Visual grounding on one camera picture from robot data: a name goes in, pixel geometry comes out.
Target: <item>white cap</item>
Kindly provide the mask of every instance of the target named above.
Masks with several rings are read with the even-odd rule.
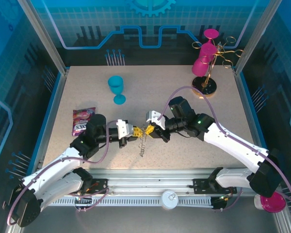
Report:
[[[167,190],[162,194],[162,207],[166,210],[172,210],[178,205],[178,196],[174,191]]]

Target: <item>purple snack packet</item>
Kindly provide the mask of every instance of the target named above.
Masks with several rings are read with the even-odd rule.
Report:
[[[80,110],[73,110],[73,128],[72,136],[78,136],[86,130],[86,123],[91,116],[95,114],[96,108],[85,108]]]

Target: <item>yellow object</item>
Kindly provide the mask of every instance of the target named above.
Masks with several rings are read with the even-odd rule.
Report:
[[[143,135],[144,135],[144,132],[142,132],[140,128],[134,127],[133,133],[132,133],[133,137],[143,137]]]
[[[145,130],[145,133],[150,136],[150,133],[152,133],[153,131],[154,131],[154,126],[148,125],[148,127]]]

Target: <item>speckled tabletop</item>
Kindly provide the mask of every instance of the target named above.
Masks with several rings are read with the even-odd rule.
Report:
[[[107,81],[113,75],[124,79],[126,102],[116,105],[114,94]],[[141,127],[145,124],[149,110],[161,112],[174,90],[191,85],[195,76],[191,66],[116,66],[116,67],[71,67],[59,105],[50,137],[44,165],[59,156],[73,141],[72,110],[96,107],[107,121],[127,119],[129,123]],[[245,117],[243,105],[231,69],[215,66],[212,72],[218,89],[209,98],[220,123],[249,142],[253,142]],[[192,90],[181,90],[179,95],[186,98],[196,113],[211,112],[203,99]],[[139,155],[140,140],[129,142],[120,149],[118,143],[111,143],[105,160],[91,168],[149,168],[149,169],[190,169],[244,167],[238,160],[221,149],[196,138],[183,138],[172,134],[164,143],[160,139],[147,138],[145,153]],[[101,149],[91,160],[98,160],[104,152]]]

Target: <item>black round base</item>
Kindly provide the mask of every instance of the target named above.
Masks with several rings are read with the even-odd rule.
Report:
[[[207,86],[204,87],[206,78],[207,78],[206,76],[194,78],[192,82],[192,87],[195,87],[197,90],[199,90],[201,93],[207,96],[212,95],[217,90],[217,84],[212,78],[209,78]]]

